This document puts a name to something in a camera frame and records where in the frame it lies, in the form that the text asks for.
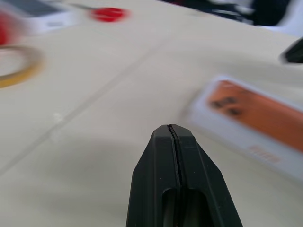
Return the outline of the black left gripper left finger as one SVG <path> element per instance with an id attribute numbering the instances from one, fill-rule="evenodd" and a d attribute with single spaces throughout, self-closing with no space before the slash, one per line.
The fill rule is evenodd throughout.
<path id="1" fill-rule="evenodd" d="M 173 227 L 180 187 L 168 125 L 154 130 L 132 175 L 126 227 Z"/>

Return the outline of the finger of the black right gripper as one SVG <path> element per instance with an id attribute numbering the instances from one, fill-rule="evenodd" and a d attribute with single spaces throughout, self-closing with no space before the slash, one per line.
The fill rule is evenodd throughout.
<path id="1" fill-rule="evenodd" d="M 280 59 L 285 63 L 303 64 L 303 37 L 281 53 Z"/>

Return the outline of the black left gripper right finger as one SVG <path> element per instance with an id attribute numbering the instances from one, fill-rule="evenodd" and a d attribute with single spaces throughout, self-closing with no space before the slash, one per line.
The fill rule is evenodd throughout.
<path id="1" fill-rule="evenodd" d="M 190 130 L 169 127 L 180 180 L 178 227 L 243 227 L 223 178 Z"/>

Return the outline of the white box purple phone print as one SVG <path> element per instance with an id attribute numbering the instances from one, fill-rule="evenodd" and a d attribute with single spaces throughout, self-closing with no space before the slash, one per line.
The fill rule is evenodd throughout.
<path id="1" fill-rule="evenodd" d="M 11 0 L 20 11 L 20 19 L 27 34 L 39 35 L 75 24 L 73 13 L 45 0 Z"/>

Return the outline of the yellow tape roll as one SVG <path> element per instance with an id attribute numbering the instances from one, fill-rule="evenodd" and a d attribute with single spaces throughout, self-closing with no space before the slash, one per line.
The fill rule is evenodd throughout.
<path id="1" fill-rule="evenodd" d="M 0 88 L 17 85 L 30 79 L 43 65 L 43 55 L 34 47 L 5 45 L 0 46 L 0 50 L 17 51 L 23 58 L 25 58 L 25 64 L 22 68 L 13 73 L 0 76 Z"/>

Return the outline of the red tape roll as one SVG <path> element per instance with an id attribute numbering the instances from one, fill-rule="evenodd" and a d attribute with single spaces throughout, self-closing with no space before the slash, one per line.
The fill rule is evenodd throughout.
<path id="1" fill-rule="evenodd" d="M 5 45 L 8 41 L 4 16 L 0 13 L 0 46 Z"/>

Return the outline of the red handled scissors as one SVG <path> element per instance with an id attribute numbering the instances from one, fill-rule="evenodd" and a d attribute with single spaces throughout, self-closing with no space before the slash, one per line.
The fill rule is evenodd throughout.
<path id="1" fill-rule="evenodd" d="M 101 21 L 106 23 L 119 22 L 129 16 L 129 11 L 116 7 L 89 7 L 79 3 L 69 3 L 69 5 L 84 9 L 87 11 L 89 18 L 95 21 Z"/>

